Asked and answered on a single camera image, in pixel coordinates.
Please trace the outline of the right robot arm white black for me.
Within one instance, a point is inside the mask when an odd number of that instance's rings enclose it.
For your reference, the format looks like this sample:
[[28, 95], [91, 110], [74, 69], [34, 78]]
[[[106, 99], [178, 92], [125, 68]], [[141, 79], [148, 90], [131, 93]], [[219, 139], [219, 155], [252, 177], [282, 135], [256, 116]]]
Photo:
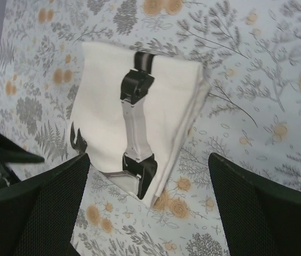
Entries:
[[[0, 164], [42, 163], [0, 134]], [[301, 255], [301, 192], [247, 171], [219, 154], [208, 159], [228, 250], [195, 233], [189, 255]], [[77, 255], [71, 231], [84, 192], [89, 157], [80, 154], [21, 181], [0, 180], [0, 255]]]

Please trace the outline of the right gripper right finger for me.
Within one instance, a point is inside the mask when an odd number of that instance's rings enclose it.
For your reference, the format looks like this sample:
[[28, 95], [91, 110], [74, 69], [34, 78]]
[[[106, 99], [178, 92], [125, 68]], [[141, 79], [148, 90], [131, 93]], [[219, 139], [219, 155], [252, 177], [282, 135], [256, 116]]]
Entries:
[[209, 173], [231, 255], [301, 255], [301, 192], [217, 153]]

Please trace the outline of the white t shirt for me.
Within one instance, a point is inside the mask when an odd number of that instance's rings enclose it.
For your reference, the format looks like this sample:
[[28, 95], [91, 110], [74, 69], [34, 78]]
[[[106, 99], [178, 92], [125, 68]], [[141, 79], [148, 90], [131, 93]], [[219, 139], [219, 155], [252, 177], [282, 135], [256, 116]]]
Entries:
[[206, 69], [102, 42], [85, 42], [82, 49], [69, 142], [111, 182], [152, 207], [210, 90]]

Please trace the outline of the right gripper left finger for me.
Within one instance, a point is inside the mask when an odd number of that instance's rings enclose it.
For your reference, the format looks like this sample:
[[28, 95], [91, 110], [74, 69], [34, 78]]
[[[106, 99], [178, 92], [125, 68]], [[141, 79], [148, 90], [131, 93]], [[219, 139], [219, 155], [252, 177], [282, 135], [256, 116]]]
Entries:
[[90, 168], [80, 154], [0, 189], [0, 255], [70, 255]]

